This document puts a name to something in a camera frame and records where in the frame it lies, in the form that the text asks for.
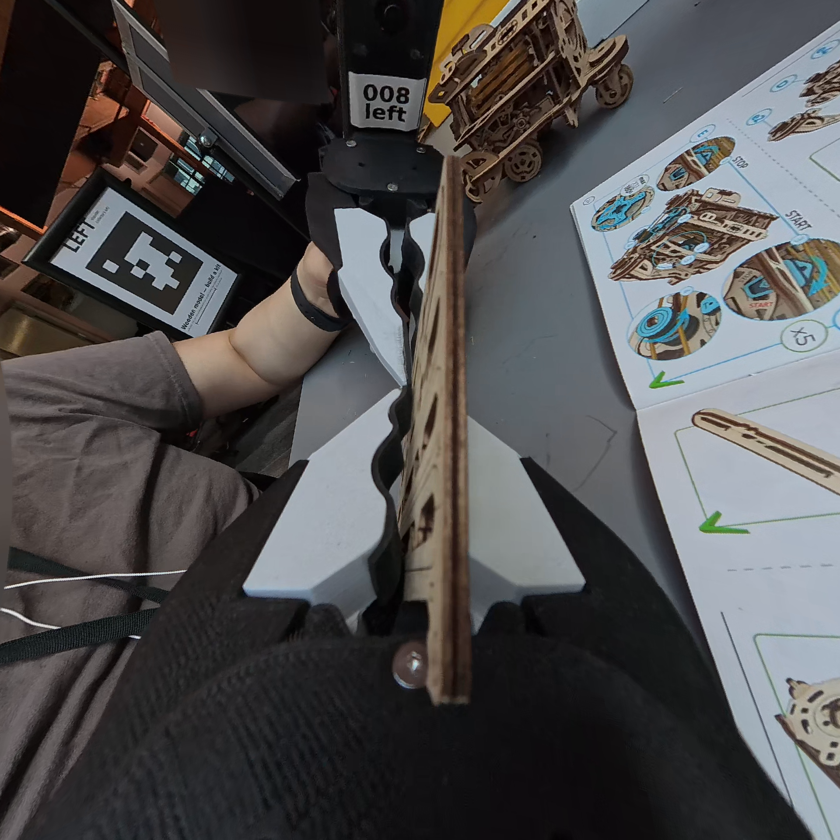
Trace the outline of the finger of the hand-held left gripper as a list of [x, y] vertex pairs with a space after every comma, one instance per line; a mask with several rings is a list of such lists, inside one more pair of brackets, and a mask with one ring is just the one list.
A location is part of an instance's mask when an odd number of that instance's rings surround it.
[[390, 242], [386, 221], [366, 210], [336, 208], [342, 266], [339, 288], [371, 349], [400, 387], [407, 384], [407, 321], [394, 299], [395, 279], [382, 247]]
[[436, 214], [427, 212], [406, 222], [406, 302], [425, 289], [434, 242]]

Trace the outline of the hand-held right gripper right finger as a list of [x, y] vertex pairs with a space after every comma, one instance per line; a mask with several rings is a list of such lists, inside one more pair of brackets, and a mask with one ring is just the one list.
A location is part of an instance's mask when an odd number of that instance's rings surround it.
[[467, 424], [471, 622], [498, 602], [581, 592], [585, 578], [518, 454]]

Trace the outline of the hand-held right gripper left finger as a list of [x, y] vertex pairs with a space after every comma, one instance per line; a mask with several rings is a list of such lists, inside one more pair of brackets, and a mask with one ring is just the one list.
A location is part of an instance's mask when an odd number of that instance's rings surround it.
[[397, 594], [396, 502], [411, 389], [386, 394], [307, 461], [244, 582], [251, 597], [331, 604], [344, 617]]

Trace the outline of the laser-cut wooden parts sheet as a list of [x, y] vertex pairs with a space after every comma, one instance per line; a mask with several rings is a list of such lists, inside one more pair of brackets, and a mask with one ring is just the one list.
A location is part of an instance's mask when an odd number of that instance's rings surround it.
[[471, 690], [463, 166], [444, 159], [413, 351], [399, 529], [404, 599], [427, 609], [425, 687], [436, 706]]

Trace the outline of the person's left forearm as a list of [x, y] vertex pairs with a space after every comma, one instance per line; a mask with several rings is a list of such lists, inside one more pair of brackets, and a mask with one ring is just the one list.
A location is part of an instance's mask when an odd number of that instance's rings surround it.
[[337, 335], [305, 317], [288, 281], [235, 328], [174, 346], [202, 417], [210, 419], [262, 403], [295, 384]]

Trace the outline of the wooden model vehicle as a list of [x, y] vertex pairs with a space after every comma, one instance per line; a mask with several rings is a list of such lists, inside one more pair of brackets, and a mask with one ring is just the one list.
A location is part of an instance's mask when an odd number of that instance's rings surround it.
[[627, 37], [590, 48], [573, 1], [521, 1], [496, 26], [481, 24], [444, 58], [427, 100], [446, 106], [462, 158], [467, 197], [481, 203], [504, 178], [541, 170], [541, 138], [554, 121], [575, 128], [590, 88], [603, 109], [621, 106], [634, 74]]

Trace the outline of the person's left hand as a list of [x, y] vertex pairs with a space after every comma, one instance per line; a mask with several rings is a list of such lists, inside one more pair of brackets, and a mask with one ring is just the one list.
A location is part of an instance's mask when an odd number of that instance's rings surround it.
[[314, 243], [309, 242], [297, 263], [298, 285], [309, 303], [331, 318], [337, 313], [329, 296], [329, 279], [333, 265], [329, 258]]

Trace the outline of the black wristband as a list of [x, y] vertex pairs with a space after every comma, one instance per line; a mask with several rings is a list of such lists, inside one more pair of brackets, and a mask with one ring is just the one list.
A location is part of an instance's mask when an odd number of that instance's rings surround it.
[[298, 276], [298, 269], [295, 268], [290, 276], [290, 292], [297, 309], [301, 315], [315, 328], [326, 333], [341, 332], [351, 325], [354, 316], [338, 294], [338, 303], [341, 314], [331, 316], [324, 310], [315, 306], [305, 295]]

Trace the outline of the grey metal panel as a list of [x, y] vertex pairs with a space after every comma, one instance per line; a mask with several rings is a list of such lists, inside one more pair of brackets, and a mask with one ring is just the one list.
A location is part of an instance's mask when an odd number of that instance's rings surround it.
[[294, 174], [213, 93], [175, 80], [161, 38], [130, 5], [111, 5], [133, 84], [193, 137], [208, 136], [215, 151], [264, 194], [280, 201], [297, 183]]

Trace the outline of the black white marker sign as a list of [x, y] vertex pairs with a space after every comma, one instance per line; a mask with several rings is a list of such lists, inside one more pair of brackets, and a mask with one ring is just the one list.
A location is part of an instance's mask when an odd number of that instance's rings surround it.
[[173, 340], [224, 327], [242, 279], [129, 183], [98, 168], [23, 264]]

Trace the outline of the white cardboard box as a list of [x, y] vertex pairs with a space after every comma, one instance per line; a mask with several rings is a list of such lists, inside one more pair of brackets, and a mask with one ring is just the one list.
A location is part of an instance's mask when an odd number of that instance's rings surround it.
[[636, 11], [648, 1], [577, 1], [580, 19], [587, 45], [592, 48], [604, 39], [613, 36]]

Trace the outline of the white instruction booklet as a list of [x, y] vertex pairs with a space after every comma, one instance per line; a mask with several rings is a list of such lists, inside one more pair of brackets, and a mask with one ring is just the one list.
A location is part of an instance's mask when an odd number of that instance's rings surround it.
[[575, 201], [731, 712], [839, 838], [838, 24]]

